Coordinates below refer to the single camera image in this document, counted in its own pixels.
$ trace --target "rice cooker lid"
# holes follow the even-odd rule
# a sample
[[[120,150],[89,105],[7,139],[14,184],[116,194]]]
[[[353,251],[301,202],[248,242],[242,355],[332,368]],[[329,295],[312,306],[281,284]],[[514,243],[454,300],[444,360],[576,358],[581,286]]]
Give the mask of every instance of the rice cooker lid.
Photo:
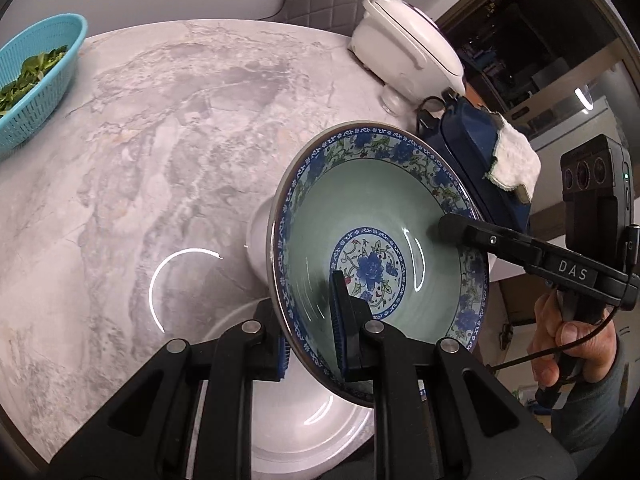
[[[464,68],[456,51],[440,33],[433,20],[417,7],[402,0],[373,0],[399,27],[411,35],[444,70],[462,77]]]

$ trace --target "white towel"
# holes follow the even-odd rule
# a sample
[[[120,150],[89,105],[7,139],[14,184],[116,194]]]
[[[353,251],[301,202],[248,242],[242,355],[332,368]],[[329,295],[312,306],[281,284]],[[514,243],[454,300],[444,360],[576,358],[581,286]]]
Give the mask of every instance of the white towel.
[[[494,114],[498,140],[494,147],[495,161],[487,178],[499,188],[516,193],[523,204],[531,203],[540,174],[540,159],[527,137],[500,114]]]

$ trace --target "floral pattern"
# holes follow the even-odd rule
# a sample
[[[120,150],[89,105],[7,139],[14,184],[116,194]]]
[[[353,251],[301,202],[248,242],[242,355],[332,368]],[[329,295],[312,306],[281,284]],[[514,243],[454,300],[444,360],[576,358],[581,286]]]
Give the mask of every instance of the floral pattern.
[[[402,253],[385,232],[360,227],[345,234],[332,253],[329,275],[341,270],[351,296],[369,303],[374,319],[383,319],[400,304],[406,269]]]
[[[294,169],[290,170],[285,177],[282,191],[276,197],[280,210],[275,218],[272,247],[275,257],[274,285],[280,306],[288,318],[287,323],[291,331],[320,371],[337,383],[341,390],[372,402],[371,394],[344,384],[340,377],[334,375],[322,356],[318,355],[316,351],[318,346],[305,328],[303,317],[300,316],[296,307],[291,284],[287,280],[289,228],[298,207],[318,178],[322,178],[322,175],[331,168],[354,158],[383,160],[405,170],[431,193],[444,212],[453,212],[470,218],[478,218],[478,215],[458,178],[452,174],[441,158],[420,140],[389,126],[347,124],[321,134],[314,140],[310,152],[300,158]],[[366,255],[368,262],[370,250]],[[486,254],[478,250],[461,248],[459,255],[462,275],[460,301],[447,335],[458,339],[466,348],[471,349],[478,336],[486,304],[488,264]],[[350,276],[350,283],[348,283],[348,285],[360,283],[362,286],[360,295],[367,301],[374,299],[373,291],[369,290],[369,283],[376,284],[378,278],[378,268],[375,267],[375,270],[370,268],[374,263],[372,260],[361,276],[355,272]],[[386,262],[383,269],[386,275],[393,276],[392,272],[386,270]]]

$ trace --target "blue and white porcelain bowl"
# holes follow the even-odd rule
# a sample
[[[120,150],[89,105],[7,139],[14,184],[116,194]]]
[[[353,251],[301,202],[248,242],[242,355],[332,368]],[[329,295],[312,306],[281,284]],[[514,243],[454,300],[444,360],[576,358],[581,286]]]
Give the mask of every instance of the blue and white porcelain bowl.
[[[271,207],[269,282],[300,361],[324,386],[364,406],[370,383],[345,383],[335,356],[328,279],[345,275],[375,319],[407,337],[473,347],[486,304],[485,253],[443,244],[438,220],[478,210],[424,142],[386,124],[325,130],[291,163]]]

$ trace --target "gray marble surface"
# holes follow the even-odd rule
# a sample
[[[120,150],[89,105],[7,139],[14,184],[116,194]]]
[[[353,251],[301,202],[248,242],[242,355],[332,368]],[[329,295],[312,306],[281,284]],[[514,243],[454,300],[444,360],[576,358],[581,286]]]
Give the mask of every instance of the gray marble surface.
[[[265,296],[246,222],[333,124],[399,124],[336,34],[157,23],[89,38],[44,129],[0,162],[0,403],[49,459],[168,339]],[[184,248],[158,275],[159,263]]]

